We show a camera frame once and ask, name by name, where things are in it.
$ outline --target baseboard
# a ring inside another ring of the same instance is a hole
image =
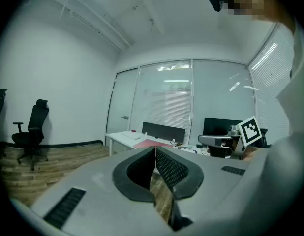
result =
[[[8,147],[22,148],[21,146],[14,143],[7,143],[7,142],[2,142],[2,143]],[[77,147],[77,146],[90,145],[90,144],[103,144],[103,141],[95,140],[95,141],[73,143],[73,144],[52,144],[52,145],[40,144],[39,148],[68,148],[68,147]]]

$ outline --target chair headrest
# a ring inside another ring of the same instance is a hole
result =
[[[40,108],[47,108],[47,102],[48,100],[39,99],[36,101],[36,105]]]
[[[5,99],[5,91],[7,91],[7,89],[4,89],[4,88],[0,89],[0,98],[1,99]]]

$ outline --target ceiling pipe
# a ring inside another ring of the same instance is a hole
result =
[[[62,10],[61,10],[61,13],[60,13],[59,20],[61,19],[62,14],[63,14],[65,8],[67,7],[68,2],[69,2],[69,0],[65,0],[65,2],[64,2],[64,4],[63,4],[63,7],[62,7]]]
[[[95,12],[92,8],[90,8],[87,4],[82,2],[81,0],[77,0],[80,4],[82,4],[84,7],[86,7],[90,12],[92,12],[95,16],[97,16],[100,20],[102,20],[110,29],[113,30],[114,33],[116,33],[128,47],[131,47],[129,42],[116,30],[115,27],[113,27],[105,18],[103,18],[101,15],[99,15],[97,12]]]
[[[70,10],[70,15],[89,27],[91,30],[95,31],[96,33],[100,34],[106,41],[108,41],[112,46],[114,46],[118,51],[122,52],[122,50],[115,45],[108,37],[106,37],[98,28],[96,28],[94,25],[89,23],[87,20],[85,20],[83,17],[79,16],[79,14],[75,13],[74,11]]]

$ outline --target chair base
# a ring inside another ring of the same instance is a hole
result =
[[[24,154],[21,155],[20,157],[18,157],[17,161],[19,164],[21,164],[21,159],[29,156],[30,157],[30,170],[34,171],[35,168],[34,168],[33,156],[45,157],[45,161],[48,161],[47,156],[42,155],[41,152],[42,152],[42,150],[39,148],[25,148]]]

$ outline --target wooden floor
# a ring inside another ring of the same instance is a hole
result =
[[[6,157],[0,160],[0,173],[9,195],[27,206],[73,170],[93,160],[109,156],[108,147],[102,144],[42,151],[48,156],[49,161],[37,161],[33,172],[30,170],[28,158],[24,158],[21,165],[17,163],[16,158],[23,154],[22,149],[7,147]],[[167,222],[171,211],[172,193],[161,176],[152,175],[150,191],[155,195],[157,212]]]

